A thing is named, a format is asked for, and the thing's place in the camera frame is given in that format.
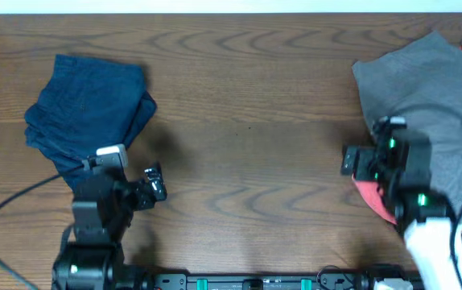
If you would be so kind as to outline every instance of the white backdrop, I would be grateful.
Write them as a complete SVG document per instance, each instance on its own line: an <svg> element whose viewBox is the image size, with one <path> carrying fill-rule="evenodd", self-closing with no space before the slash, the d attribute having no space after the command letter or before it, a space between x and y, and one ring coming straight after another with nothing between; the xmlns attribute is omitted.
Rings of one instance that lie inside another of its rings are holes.
<svg viewBox="0 0 462 290"><path fill-rule="evenodd" d="M462 0L0 0L0 13L462 12Z"/></svg>

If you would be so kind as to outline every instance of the wooden table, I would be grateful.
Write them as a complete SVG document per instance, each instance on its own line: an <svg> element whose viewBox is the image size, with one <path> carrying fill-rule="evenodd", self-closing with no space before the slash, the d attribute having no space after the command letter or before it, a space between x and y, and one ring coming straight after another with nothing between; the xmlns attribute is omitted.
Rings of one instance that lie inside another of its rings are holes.
<svg viewBox="0 0 462 290"><path fill-rule="evenodd" d="M317 272L400 263L401 239L340 176L366 143L351 73L462 14L0 15L0 201L56 173L23 120L58 53L140 64L159 109L128 175L163 163L168 200L135 215L126 261L156 270ZM72 194L62 180L0 213L0 256L50 288ZM0 289L16 286L0 270Z"/></svg>

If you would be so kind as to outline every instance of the gray fabric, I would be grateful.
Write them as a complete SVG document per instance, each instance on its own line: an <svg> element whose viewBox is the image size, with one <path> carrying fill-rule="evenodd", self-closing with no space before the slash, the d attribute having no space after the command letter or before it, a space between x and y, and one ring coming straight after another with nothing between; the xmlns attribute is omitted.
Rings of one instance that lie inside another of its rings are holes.
<svg viewBox="0 0 462 290"><path fill-rule="evenodd" d="M380 117L414 104L435 103L462 114L462 51L438 32L371 62L353 66L369 127ZM432 142L431 186L462 204L462 124L438 111L404 114L409 128Z"/></svg>

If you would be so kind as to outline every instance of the cable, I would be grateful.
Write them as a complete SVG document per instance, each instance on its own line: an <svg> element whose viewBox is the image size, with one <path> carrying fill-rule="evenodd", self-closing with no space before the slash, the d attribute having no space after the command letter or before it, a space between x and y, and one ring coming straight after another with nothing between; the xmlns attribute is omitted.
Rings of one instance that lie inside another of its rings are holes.
<svg viewBox="0 0 462 290"><path fill-rule="evenodd" d="M340 268L338 266L335 266L335 265L326 265L322 269L320 269L320 271L317 273L317 282L320 284L320 286L322 288L324 288L324 290L326 290L326 289L328 290L328 288L326 286L322 285L322 283L320 282L320 274L322 273L322 271L324 271L326 269L329 269L330 267L338 269L340 271L340 273L344 276L344 278L352 285L352 287L349 288L349 289L354 288L354 282L349 277L347 277L347 275L344 273L344 271L342 271L342 268Z"/></svg>
<svg viewBox="0 0 462 290"><path fill-rule="evenodd" d="M439 105L439 104L419 104L419 105L408 106L406 108L396 110L395 112L392 113L392 116L400 115L406 112L418 111L418 110L438 110L445 114L449 114L452 117L455 117L462 122L462 115L460 113L456 112L455 110L449 107ZM458 277L458 281L462 288L462 277L460 275L460 269L458 268L458 258L456 257L456 251L455 251L455 236L456 236L456 232L458 231L458 225L460 224L461 219L462 219L462 206L460 207L460 211L458 212L458 216L456 220L453 222L452 234L449 239L449 250L451 252L451 259L455 267L456 276Z"/></svg>
<svg viewBox="0 0 462 290"><path fill-rule="evenodd" d="M60 173L60 174L56 174L54 176L51 176L45 180L42 180L40 182L38 182L37 184L34 184L32 186L29 186L28 188L25 188L24 190L20 191L20 192L17 192L15 194L13 194L12 196L8 197L6 200L4 200L3 202L0 203L0 209L3 208L4 206L6 206L8 203L12 202L13 200L17 199L18 197L21 197L22 195L30 192L31 190L33 189L37 189L38 187L44 185L44 184L47 184L61 176L65 176L67 174L70 174L80 168L83 168L83 166L78 166L76 168L73 168L73 169L70 169L66 172L63 172L63 173ZM0 268L8 271L15 279L17 279L18 281L20 281L21 283L25 284L26 287L28 287L29 289L32 289L32 290L37 290L38 287L36 285L34 285L33 283L29 282L27 279L25 279L22 275L20 275L17 271L11 269L11 267L9 267L6 263L4 263L1 259L0 259Z"/></svg>

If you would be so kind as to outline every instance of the navy blue fabric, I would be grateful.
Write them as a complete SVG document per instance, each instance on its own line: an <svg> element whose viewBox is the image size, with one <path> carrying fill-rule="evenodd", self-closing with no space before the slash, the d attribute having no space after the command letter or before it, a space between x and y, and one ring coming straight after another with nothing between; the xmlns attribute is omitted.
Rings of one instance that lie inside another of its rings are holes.
<svg viewBox="0 0 462 290"><path fill-rule="evenodd" d="M139 66L58 55L51 80L25 113L27 146L64 172L99 147L129 147L155 111ZM74 189L87 176L79 171L64 180Z"/></svg>

